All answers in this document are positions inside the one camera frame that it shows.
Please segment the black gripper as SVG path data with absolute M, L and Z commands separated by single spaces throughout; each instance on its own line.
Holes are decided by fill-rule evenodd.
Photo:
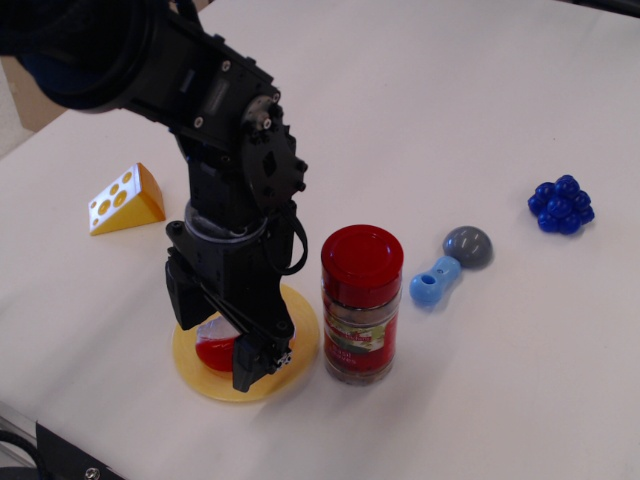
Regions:
M 222 314 L 240 333 L 234 341 L 232 383 L 239 392 L 287 362 L 294 327 L 280 292 L 291 265 L 296 228 L 271 219 L 244 237 L 208 237 L 186 221 L 166 227 L 167 291 L 182 330 Z

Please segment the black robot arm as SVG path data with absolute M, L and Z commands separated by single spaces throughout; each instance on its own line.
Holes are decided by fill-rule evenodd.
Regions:
M 235 327 L 236 390 L 276 373 L 294 335 L 280 282 L 302 267 L 293 197 L 307 166 L 272 78 L 207 34 L 190 1 L 5 1 L 1 52 L 65 108 L 170 130 L 190 181 L 185 217 L 166 229 L 176 319 L 190 329 L 220 313 Z

